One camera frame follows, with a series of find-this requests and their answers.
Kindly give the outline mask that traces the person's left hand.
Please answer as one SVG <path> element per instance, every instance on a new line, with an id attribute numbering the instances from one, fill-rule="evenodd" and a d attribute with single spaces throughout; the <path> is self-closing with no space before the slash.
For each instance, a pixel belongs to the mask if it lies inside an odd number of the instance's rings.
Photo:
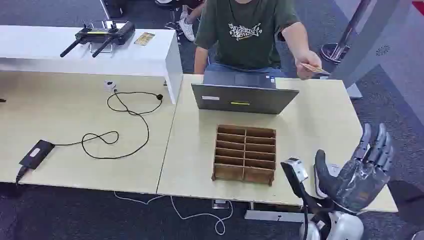
<path id="1" fill-rule="evenodd" d="M 294 55 L 294 62 L 297 70 L 297 76 L 301 80 L 311 79 L 315 73 L 305 68 L 303 64 L 309 64 L 311 66 L 322 68 L 321 58 L 313 51 L 306 50 Z"/>

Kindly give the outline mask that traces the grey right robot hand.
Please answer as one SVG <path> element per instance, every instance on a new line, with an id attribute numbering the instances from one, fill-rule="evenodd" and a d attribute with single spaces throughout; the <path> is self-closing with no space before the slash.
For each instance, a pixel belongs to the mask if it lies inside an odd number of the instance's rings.
<path id="1" fill-rule="evenodd" d="M 331 175 L 325 151 L 316 152 L 315 185 L 339 207 L 358 213 L 368 207 L 389 182 L 394 156 L 393 138 L 386 125 L 380 123 L 377 134 L 372 136 L 371 125 L 366 123 L 357 147 L 338 175 Z"/>

